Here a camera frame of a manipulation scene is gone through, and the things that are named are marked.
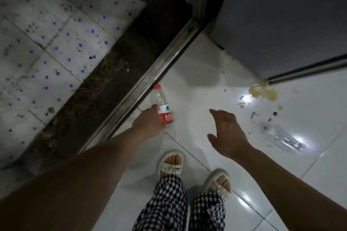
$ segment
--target speckled tile floor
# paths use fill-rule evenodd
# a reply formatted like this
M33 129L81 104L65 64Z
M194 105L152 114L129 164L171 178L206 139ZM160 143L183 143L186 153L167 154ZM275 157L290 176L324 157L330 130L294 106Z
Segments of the speckled tile floor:
M145 5L0 0L0 167L22 154Z

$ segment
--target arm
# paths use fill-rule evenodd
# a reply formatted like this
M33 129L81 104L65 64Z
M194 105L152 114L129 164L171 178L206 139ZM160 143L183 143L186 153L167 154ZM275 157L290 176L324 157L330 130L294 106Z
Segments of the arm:
M67 160L0 201L0 230L91 230L137 147L164 128L158 106L132 127Z
M347 210L253 148L234 114L210 110L217 136L212 146L241 165L258 183L289 230L347 230Z

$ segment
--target white tile floor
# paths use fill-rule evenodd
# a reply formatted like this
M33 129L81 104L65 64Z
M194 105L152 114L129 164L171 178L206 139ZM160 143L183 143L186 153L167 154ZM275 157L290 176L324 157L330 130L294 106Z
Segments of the white tile floor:
M211 147L206 135L215 133L215 125L209 108L234 113L254 147L347 208L346 74L341 70L274 85L276 101L252 98L248 90L257 77L201 33L160 81L172 110L172 128L164 139L149 140L138 150L94 230L131 228L151 197L159 157L175 148L184 149L189 161L183 175L187 188L201 184L215 168L229 172L235 193L227 205L226 230L287 230L253 178ZM150 105L148 96L139 109ZM259 115L251 119L254 111ZM119 131L138 114L135 110ZM292 153L269 142L261 128L270 118L306 148Z
M22 154L144 7L141 0L0 0L0 168Z

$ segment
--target sandal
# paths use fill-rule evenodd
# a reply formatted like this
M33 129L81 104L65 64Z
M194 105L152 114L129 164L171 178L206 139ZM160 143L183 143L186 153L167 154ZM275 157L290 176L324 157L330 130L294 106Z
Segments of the sandal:
M169 164L165 163L165 159L172 156L172 155L179 155L182 159L181 164ZM183 165L184 165L184 155L179 150L171 150L164 154L164 156L161 158L159 166L158 166L158 175L160 177L160 172L164 173L171 173L180 176L183 171Z
M231 192L229 192L227 189L225 189L222 185L220 185L217 182L217 179L220 176L225 176L229 180L229 182L231 182L229 174L225 170L216 169L206 179L204 185L202 186L202 192L207 194L210 190L212 190L218 195L220 195L223 199L228 198L228 194L231 194Z

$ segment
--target foot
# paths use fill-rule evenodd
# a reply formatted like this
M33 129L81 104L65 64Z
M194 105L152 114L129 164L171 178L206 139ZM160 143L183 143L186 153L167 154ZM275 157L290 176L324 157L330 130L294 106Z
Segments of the foot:
M231 185L230 181L224 175L219 176L216 181L221 186L223 186L224 189L228 190L228 192L231 192L232 185Z
M164 163L168 163L172 165L180 165L182 164L182 158L179 155L171 155L165 159ZM164 175L166 175L166 173L160 171L160 178L162 178Z

